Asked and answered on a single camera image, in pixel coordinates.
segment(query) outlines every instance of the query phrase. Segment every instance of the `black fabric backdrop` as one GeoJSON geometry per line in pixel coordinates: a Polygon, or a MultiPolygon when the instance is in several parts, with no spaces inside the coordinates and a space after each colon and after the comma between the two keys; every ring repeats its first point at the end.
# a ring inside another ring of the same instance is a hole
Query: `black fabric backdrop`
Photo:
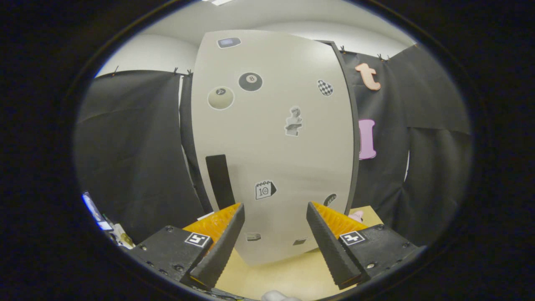
{"type": "Polygon", "coordinates": [[[421,46],[390,60],[342,55],[358,118],[375,121],[377,155],[360,161],[352,207],[371,205],[405,238],[429,244],[453,217],[471,169],[472,140],[462,97],[421,46]],[[361,63],[375,69],[380,90],[364,85],[355,70],[361,63]]]}
{"type": "Polygon", "coordinates": [[[135,243],[203,215],[179,129],[180,76],[124,71],[96,78],[74,137],[79,182],[135,243]]]}
{"type": "Polygon", "coordinates": [[[192,177],[193,186],[197,191],[197,196],[201,202],[204,213],[213,211],[210,200],[204,189],[201,173],[199,171],[199,164],[197,161],[197,153],[193,141],[193,127],[192,127],[192,81],[193,75],[184,76],[182,80],[182,93],[180,95],[180,135],[182,136],[182,146],[186,153],[190,175],[192,177]]]}

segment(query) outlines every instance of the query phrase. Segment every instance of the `black rectangle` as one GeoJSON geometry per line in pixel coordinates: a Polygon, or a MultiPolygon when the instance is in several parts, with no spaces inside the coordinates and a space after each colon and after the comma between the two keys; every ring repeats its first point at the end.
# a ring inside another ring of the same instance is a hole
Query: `black rectangle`
{"type": "Polygon", "coordinates": [[[234,205],[236,201],[228,175],[227,157],[225,155],[207,156],[206,166],[219,209],[234,205]]]}

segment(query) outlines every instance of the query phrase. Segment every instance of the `8 ball sticker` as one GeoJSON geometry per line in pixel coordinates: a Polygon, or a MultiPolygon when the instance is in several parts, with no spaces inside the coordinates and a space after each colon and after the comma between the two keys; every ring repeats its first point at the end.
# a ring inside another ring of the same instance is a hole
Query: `8 ball sticker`
{"type": "Polygon", "coordinates": [[[238,84],[245,91],[253,92],[262,87],[262,77],[257,73],[247,72],[240,76],[238,84]]]}
{"type": "Polygon", "coordinates": [[[340,235],[340,238],[342,239],[343,243],[345,243],[348,246],[356,244],[356,243],[360,243],[360,242],[363,242],[363,241],[366,240],[357,231],[353,231],[353,232],[349,232],[349,233],[346,233],[346,234],[342,234],[342,235],[340,235]]]}

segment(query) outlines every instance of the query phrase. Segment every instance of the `table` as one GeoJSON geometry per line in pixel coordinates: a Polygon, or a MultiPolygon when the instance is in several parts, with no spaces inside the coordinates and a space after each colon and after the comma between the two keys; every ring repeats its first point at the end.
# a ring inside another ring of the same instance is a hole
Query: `table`
{"type": "MultiPolygon", "coordinates": [[[[383,223],[371,206],[349,212],[358,210],[364,212],[363,223],[368,227],[383,223]]],[[[353,286],[338,289],[319,249],[254,267],[248,266],[233,250],[216,288],[256,300],[261,300],[270,290],[278,290],[288,297],[310,301],[336,295],[353,286]]]]}

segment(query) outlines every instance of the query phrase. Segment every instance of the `white panel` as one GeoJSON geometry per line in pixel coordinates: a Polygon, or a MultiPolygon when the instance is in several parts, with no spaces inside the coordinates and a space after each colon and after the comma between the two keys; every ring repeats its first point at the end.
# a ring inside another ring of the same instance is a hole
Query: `white panel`
{"type": "Polygon", "coordinates": [[[210,202],[217,203],[205,157],[225,154],[236,202],[246,220],[236,250],[250,265],[284,259],[317,247],[306,221],[307,203],[344,212],[353,168],[353,119],[346,82],[333,49],[285,33],[221,31],[206,33],[195,63],[192,88],[195,148],[210,202]],[[238,37],[241,44],[220,48],[217,41],[238,37]],[[262,87],[242,89],[246,72],[260,75],[262,87]],[[318,80],[331,84],[326,97],[318,80]],[[216,110],[208,95],[217,87],[234,94],[227,109],[216,110]],[[301,109],[297,137],[286,135],[290,108],[301,109]],[[277,191],[256,200],[255,184],[271,180],[277,191]],[[249,237],[261,239],[246,240],[249,237]],[[297,239],[305,243],[293,245],[297,239]]]}

